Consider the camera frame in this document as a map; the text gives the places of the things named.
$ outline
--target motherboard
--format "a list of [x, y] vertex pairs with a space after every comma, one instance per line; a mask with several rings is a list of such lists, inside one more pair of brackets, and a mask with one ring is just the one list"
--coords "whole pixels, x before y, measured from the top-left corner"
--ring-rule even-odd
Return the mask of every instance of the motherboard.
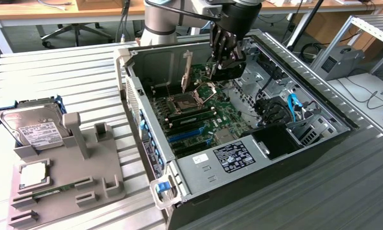
[[148, 96], [178, 158], [237, 139], [249, 129], [224, 93], [227, 82], [211, 82], [207, 77], [210, 68], [211, 63], [191, 65], [184, 92], [180, 92], [180, 86], [166, 86], [160, 89], [164, 96], [160, 93]]

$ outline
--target hard drive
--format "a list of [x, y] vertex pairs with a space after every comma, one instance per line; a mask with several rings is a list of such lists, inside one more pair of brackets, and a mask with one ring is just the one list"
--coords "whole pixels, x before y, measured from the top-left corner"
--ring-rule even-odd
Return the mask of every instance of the hard drive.
[[62, 101], [56, 99], [14, 102], [0, 107], [0, 123], [13, 135], [18, 146], [31, 145], [35, 150], [48, 149], [60, 146], [62, 138], [70, 136], [62, 126]]

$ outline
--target office chair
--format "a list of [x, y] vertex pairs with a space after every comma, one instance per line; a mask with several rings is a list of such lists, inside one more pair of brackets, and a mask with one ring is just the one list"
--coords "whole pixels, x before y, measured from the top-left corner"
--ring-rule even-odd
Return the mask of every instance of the office chair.
[[[107, 38], [107, 42], [112, 42], [112, 38], [111, 36], [107, 34], [107, 33], [103, 33], [98, 30], [94, 30], [92, 28], [88, 28], [87, 25], [90, 23], [72, 23], [67, 26], [62, 26], [62, 24], [58, 24], [58, 29], [51, 32], [50, 34], [44, 35], [40, 37], [40, 41], [42, 41], [42, 45], [44, 48], [51, 48], [50, 46], [50, 42], [47, 41], [47, 39], [52, 38], [54, 36], [59, 35], [59, 34], [63, 34], [64, 32], [72, 30], [74, 31], [74, 34], [75, 34], [75, 46], [79, 46], [79, 40], [78, 40], [78, 35], [79, 35], [79, 30], [84, 30], [92, 34], [96, 34], [104, 38]], [[100, 28], [99, 26], [99, 23], [95, 23], [95, 29]]]

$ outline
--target sticker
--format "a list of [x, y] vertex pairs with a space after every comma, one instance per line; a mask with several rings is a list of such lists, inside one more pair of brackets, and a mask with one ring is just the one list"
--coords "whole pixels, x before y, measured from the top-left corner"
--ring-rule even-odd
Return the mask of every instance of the sticker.
[[51, 194], [55, 194], [55, 193], [58, 193], [58, 192], [60, 192], [60, 191], [59, 191], [59, 190], [54, 190], [54, 191], [51, 191], [51, 192], [43, 193], [43, 194], [40, 194], [40, 195], [36, 195], [36, 196], [34, 196], [32, 198], [36, 199], [36, 198], [48, 196], [48, 195], [51, 195]]
[[200, 163], [200, 162], [203, 162], [206, 160], [208, 160], [208, 157], [207, 157], [207, 155], [204, 153], [198, 155], [198, 156], [195, 156], [195, 157], [192, 157], [194, 164], [198, 164], [198, 163]]
[[52, 122], [21, 127], [19, 131], [32, 147], [62, 141], [60, 134]]
[[188, 122], [195, 121], [195, 120], [196, 120], [196, 118], [191, 118], [188, 120], [180, 121], [179, 124], [182, 125], [183, 123], [188, 123]]
[[255, 163], [240, 141], [215, 149], [212, 152], [225, 173], [231, 173]]

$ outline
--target blue pcie slot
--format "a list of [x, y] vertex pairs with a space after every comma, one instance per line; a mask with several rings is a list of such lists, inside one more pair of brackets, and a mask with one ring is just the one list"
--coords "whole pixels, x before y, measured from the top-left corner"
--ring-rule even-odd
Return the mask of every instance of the blue pcie slot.
[[198, 128], [198, 129], [194, 130], [194, 131], [190, 131], [190, 132], [187, 132], [187, 133], [179, 134], [179, 135], [168, 138], [168, 140], [167, 140], [168, 143], [200, 135], [200, 134], [203, 133], [204, 127], [206, 127], [206, 126]]

